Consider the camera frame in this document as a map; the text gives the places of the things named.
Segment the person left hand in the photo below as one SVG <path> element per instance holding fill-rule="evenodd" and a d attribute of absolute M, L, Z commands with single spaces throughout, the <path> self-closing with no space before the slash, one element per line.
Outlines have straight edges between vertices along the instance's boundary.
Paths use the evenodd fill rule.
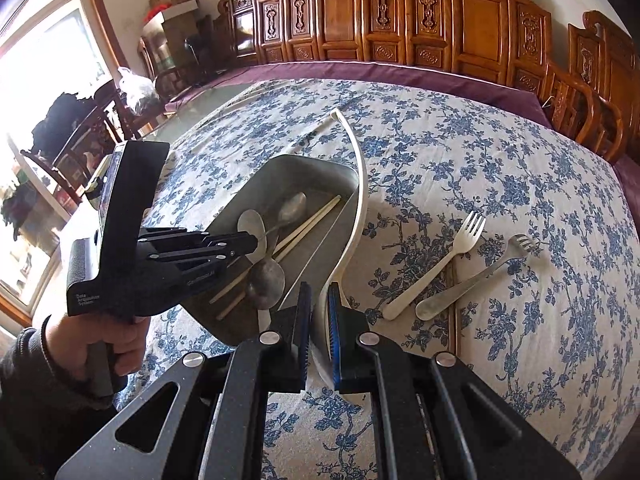
<path fill-rule="evenodd" d="M 150 321 L 135 318 L 125 322 L 105 313 L 63 313 L 47 320 L 44 341 L 53 362 L 78 382 L 88 378 L 89 350 L 98 344 L 113 347 L 113 370 L 126 376 L 140 370 Z"/>

